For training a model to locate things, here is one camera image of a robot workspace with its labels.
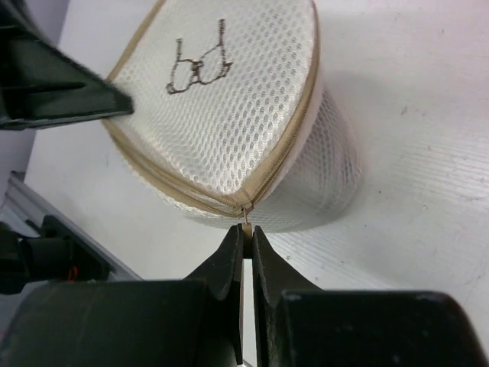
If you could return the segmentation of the white mesh laundry bag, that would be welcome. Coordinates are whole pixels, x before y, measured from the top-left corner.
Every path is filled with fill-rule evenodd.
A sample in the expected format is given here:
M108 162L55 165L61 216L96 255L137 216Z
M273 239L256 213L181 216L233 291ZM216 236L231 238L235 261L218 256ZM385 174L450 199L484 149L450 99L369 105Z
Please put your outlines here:
M158 1L108 75L134 111L104 126L187 218L308 229L339 218L361 180L322 77L313 1Z

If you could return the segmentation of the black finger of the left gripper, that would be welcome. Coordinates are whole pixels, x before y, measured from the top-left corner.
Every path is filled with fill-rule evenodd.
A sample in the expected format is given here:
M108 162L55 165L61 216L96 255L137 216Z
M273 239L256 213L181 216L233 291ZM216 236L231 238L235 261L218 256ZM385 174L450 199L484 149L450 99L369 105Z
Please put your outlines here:
M1 128L45 129L130 115L132 99L57 49L23 1L1 3Z

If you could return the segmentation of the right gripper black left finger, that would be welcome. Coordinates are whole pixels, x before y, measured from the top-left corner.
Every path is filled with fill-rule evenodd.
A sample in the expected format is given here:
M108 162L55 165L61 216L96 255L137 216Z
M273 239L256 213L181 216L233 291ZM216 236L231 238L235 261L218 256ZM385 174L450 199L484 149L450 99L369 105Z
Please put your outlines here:
M21 303L3 366L237 366L243 234L181 280L52 283Z

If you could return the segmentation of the beige zipper pull tab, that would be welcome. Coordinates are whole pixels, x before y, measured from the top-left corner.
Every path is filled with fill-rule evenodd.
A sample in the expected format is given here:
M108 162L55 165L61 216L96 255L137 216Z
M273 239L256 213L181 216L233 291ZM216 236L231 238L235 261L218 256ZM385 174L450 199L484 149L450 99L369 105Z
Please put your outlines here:
M253 257L253 227L248 220L248 211L242 207L241 212L243 214L243 223L241 229L244 236L243 244L243 257L246 259L252 259Z

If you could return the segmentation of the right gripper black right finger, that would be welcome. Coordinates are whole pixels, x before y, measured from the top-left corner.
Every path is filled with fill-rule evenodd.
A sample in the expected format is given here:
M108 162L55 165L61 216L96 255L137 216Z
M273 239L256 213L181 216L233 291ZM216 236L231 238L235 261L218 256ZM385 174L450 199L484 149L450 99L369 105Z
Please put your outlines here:
M327 291L252 240L260 366L486 366L471 321L435 291Z

